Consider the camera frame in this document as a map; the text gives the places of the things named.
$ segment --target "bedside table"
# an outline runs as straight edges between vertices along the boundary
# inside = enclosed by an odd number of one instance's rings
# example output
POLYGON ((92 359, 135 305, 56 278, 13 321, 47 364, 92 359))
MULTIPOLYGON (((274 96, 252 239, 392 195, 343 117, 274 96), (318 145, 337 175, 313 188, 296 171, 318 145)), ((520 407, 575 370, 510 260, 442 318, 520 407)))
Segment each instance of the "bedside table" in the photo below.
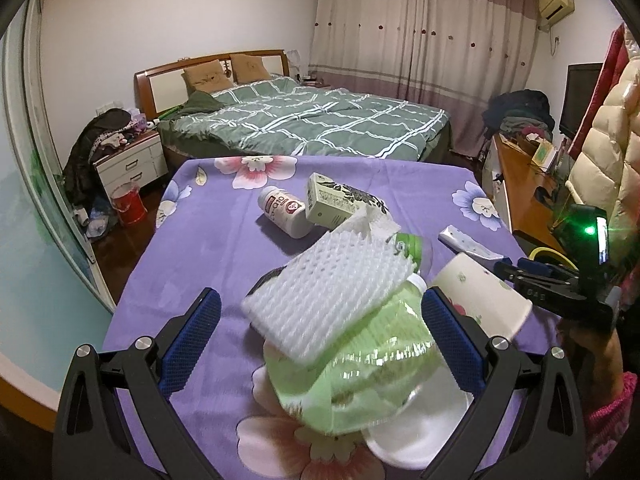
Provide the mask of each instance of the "bedside table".
POLYGON ((143 187, 168 173, 160 134, 155 130, 140 134, 113 155, 94 162, 94 166, 108 197, 127 182, 143 187))

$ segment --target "pile of clothes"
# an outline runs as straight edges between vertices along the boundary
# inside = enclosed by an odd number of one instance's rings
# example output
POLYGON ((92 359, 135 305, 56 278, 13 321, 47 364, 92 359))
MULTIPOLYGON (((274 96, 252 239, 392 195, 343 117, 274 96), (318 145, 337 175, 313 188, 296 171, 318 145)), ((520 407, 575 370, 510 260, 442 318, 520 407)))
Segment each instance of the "pile of clothes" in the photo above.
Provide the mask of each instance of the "pile of clothes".
POLYGON ((75 207, 91 211, 102 184, 94 168, 104 156, 112 155, 121 146, 146 130, 143 114, 133 117, 120 108, 112 108, 91 120, 71 148, 63 175, 65 193, 75 207))
POLYGON ((65 193, 88 238, 104 236, 117 223, 94 162, 113 155, 145 130, 144 114, 112 108, 91 120, 71 148, 63 170, 65 193))
POLYGON ((488 137, 500 131, 507 138, 536 134, 552 140, 556 127, 549 99, 537 90, 519 90, 492 98, 482 118, 488 137))

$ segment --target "pink sleeve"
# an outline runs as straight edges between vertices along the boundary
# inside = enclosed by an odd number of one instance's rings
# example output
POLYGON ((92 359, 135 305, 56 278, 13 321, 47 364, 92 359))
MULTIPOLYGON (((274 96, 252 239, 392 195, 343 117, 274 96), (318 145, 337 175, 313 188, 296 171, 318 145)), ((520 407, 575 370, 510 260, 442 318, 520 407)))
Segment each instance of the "pink sleeve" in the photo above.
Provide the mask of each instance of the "pink sleeve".
POLYGON ((629 427, 629 415, 637 385, 638 377, 631 372, 626 372, 625 389, 622 395, 596 412, 585 413, 589 475, 596 472, 609 457, 629 427))

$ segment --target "puffer jacket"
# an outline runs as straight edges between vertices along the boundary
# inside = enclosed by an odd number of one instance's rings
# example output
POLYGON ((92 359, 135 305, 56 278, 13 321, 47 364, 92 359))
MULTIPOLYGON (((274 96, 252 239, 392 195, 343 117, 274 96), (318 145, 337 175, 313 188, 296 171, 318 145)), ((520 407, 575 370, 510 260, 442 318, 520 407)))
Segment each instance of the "puffer jacket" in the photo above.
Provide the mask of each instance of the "puffer jacket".
POLYGON ((566 183, 576 203, 607 212, 615 265, 638 237, 640 215, 640 54, 637 45, 627 49, 629 64, 596 113, 566 183))

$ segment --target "flower print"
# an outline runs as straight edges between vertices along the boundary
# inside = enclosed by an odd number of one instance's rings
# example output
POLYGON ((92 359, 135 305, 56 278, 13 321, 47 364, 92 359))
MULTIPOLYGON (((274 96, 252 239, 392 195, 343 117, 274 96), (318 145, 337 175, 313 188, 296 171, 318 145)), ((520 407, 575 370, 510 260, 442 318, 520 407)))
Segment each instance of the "flower print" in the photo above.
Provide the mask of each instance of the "flower print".
POLYGON ((190 195, 191 186, 187 186, 180 191, 175 180, 169 182, 169 185, 166 187, 164 195, 162 196, 162 202, 158 207, 158 212, 156 213, 156 229, 159 229, 164 221, 175 213, 178 201, 183 200, 190 195))
POLYGON ((458 314, 460 314, 460 316, 466 316, 466 310, 465 310, 465 307, 463 307, 463 306, 462 306, 462 305, 460 305, 460 304, 453 303, 453 301, 451 301, 451 298, 449 298, 448 296, 447 296, 447 299, 449 300, 449 303, 453 306, 453 308, 455 308, 455 309, 456 309, 456 312, 457 312, 458 314))
POLYGON ((217 158, 214 164, 223 174, 236 174, 234 189, 258 189, 267 184, 268 178, 291 178, 296 173, 297 161, 287 155, 225 156, 217 158))
POLYGON ((502 226, 502 220, 498 216, 498 212, 495 210, 494 204, 489 200, 482 188, 473 182, 467 182, 465 189, 457 190, 453 195, 453 203, 460 206, 462 214, 491 229, 491 231, 497 231, 502 226))
POLYGON ((198 186, 204 186, 206 183, 207 183, 207 172, 198 166, 198 171, 196 172, 196 184, 198 186))
POLYGON ((256 402, 270 416, 251 416, 236 428, 238 456, 267 478, 300 480, 384 480, 385 469, 361 433, 326 436, 290 418, 278 402, 266 367, 253 376, 256 402))

